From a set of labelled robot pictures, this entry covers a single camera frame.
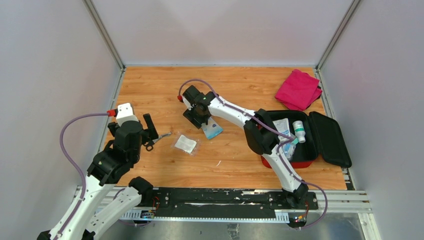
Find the black handled scissors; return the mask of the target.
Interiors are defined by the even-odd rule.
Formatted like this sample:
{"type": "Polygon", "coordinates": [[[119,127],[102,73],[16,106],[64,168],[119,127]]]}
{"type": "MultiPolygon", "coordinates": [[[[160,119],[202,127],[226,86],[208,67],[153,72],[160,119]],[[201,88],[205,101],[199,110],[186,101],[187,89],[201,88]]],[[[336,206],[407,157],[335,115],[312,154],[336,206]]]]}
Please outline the black handled scissors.
{"type": "Polygon", "coordinates": [[[144,144],[146,151],[148,151],[148,152],[152,151],[153,148],[154,148],[153,145],[155,143],[157,143],[162,138],[169,137],[171,135],[172,135],[172,132],[168,132],[168,133],[159,135],[158,138],[156,138],[156,139],[150,139],[149,141],[146,142],[146,144],[144,144]]]}

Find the blue white mask packet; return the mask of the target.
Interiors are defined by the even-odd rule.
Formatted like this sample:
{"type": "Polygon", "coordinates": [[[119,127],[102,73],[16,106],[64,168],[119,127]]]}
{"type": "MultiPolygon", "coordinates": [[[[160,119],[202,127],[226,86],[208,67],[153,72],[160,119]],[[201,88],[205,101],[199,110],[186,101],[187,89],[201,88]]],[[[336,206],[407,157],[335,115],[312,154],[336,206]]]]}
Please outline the blue white mask packet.
{"type": "Polygon", "coordinates": [[[201,125],[201,129],[208,140],[211,140],[223,132],[223,128],[210,117],[207,123],[201,125]]]}

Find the clear bag white gauze pad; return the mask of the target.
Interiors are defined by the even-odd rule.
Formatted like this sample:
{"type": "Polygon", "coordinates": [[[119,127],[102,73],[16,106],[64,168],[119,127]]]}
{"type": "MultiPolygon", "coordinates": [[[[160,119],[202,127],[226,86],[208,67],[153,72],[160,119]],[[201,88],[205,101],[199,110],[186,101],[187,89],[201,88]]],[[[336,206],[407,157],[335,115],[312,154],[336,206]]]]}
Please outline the clear bag white gauze pad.
{"type": "Polygon", "coordinates": [[[201,141],[196,138],[189,137],[182,133],[177,133],[171,147],[184,152],[187,155],[195,156],[199,150],[201,141]]]}

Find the white blue swab packet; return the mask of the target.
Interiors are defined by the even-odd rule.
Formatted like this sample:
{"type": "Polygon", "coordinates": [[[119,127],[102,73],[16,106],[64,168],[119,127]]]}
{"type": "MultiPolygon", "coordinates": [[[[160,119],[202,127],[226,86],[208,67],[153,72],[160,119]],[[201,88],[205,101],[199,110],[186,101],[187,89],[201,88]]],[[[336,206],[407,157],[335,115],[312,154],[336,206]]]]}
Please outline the white blue swab packet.
{"type": "Polygon", "coordinates": [[[290,132],[290,126],[289,126],[289,119],[283,118],[273,121],[274,126],[276,127],[276,130],[280,133],[282,133],[285,136],[292,137],[292,134],[290,132]]]}

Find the clear bag teal header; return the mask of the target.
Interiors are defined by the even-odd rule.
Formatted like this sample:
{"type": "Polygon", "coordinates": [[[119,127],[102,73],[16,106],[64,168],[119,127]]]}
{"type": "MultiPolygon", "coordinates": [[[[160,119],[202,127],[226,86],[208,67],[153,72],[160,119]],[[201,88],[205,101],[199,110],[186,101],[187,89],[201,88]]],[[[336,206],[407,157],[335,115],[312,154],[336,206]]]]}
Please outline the clear bag teal header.
{"type": "Polygon", "coordinates": [[[298,144],[298,138],[295,137],[292,142],[286,143],[282,146],[282,152],[284,156],[287,158],[287,160],[291,161],[293,158],[293,155],[296,150],[296,145],[298,144]]]}

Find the small white plastic bottle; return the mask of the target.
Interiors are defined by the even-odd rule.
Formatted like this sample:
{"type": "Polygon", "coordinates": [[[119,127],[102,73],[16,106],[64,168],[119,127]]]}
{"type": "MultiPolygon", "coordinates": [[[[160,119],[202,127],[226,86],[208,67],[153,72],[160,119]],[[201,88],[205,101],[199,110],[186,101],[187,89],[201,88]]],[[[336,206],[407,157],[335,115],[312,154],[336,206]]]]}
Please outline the small white plastic bottle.
{"type": "Polygon", "coordinates": [[[298,142],[300,144],[305,143],[306,142],[306,131],[305,131],[303,122],[301,120],[294,121],[292,123],[292,126],[293,126],[293,130],[294,130],[294,134],[298,139],[298,142]]]}

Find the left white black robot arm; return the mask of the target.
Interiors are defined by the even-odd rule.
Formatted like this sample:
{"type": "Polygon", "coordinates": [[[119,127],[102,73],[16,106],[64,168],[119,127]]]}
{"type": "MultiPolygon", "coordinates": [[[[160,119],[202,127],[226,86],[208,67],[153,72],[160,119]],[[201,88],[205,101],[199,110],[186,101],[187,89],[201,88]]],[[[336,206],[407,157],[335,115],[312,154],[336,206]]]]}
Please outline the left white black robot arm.
{"type": "Polygon", "coordinates": [[[140,160],[142,148],[151,151],[154,140],[159,137],[148,113],[143,115],[146,127],[135,115],[123,116],[116,109],[103,115],[116,118],[108,124],[114,139],[94,156],[87,174],[81,177],[82,187],[77,197],[61,220],[52,229],[41,232],[37,239],[98,240],[127,211],[152,203],[153,185],[138,176],[121,189],[112,202],[95,213],[121,177],[140,160]]]}

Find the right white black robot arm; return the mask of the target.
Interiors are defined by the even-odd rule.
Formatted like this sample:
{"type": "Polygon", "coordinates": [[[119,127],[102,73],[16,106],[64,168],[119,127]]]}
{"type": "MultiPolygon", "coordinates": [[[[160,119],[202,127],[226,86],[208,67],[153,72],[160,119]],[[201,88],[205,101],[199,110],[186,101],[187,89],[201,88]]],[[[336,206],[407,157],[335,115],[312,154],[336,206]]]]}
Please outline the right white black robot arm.
{"type": "Polygon", "coordinates": [[[282,150],[284,142],[281,139],[290,143],[293,138],[277,130],[268,111],[242,108],[214,90],[204,94],[194,85],[180,89],[177,98],[187,107],[183,116],[198,129],[208,125],[211,117],[222,118],[243,129],[248,147],[262,156],[277,175],[286,204],[292,209],[306,204],[309,186],[282,150]]]}

